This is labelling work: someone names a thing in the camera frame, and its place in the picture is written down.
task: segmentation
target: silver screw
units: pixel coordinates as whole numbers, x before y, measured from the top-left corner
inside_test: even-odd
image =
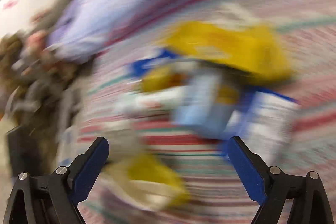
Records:
[[[319,178],[319,174],[314,172],[314,171],[311,171],[309,173],[309,176],[312,178],[312,179],[318,179]]]
[[[280,168],[279,168],[279,167],[276,167],[276,166],[272,166],[269,170],[270,170],[271,173],[274,174],[274,175],[278,175],[278,174],[280,174],[280,172],[281,172]]]
[[[19,180],[24,180],[28,177],[28,174],[26,172],[23,172],[19,175]]]
[[[58,167],[58,168],[56,169],[56,173],[57,173],[58,175],[63,175],[63,174],[66,173],[66,171],[67,171],[67,168],[66,168],[65,166],[61,166],[61,167]]]

